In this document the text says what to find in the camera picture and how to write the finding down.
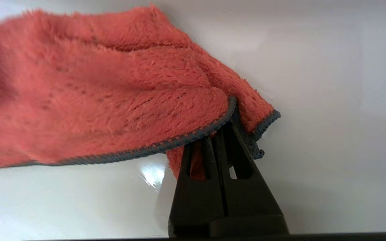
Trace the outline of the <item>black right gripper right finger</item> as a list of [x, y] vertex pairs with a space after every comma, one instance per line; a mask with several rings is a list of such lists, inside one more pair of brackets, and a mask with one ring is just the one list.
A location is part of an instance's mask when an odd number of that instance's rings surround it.
[[215, 157], [224, 215], [211, 235], [288, 235], [280, 206], [232, 121], [216, 134]]

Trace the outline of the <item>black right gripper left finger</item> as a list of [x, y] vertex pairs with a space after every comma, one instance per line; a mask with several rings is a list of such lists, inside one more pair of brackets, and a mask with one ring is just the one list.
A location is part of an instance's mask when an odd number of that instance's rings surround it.
[[[190, 176], [195, 147], [199, 147], [202, 154], [204, 180]], [[210, 236], [210, 223], [225, 215], [220, 189], [210, 137], [186, 145], [168, 219], [168, 235]]]

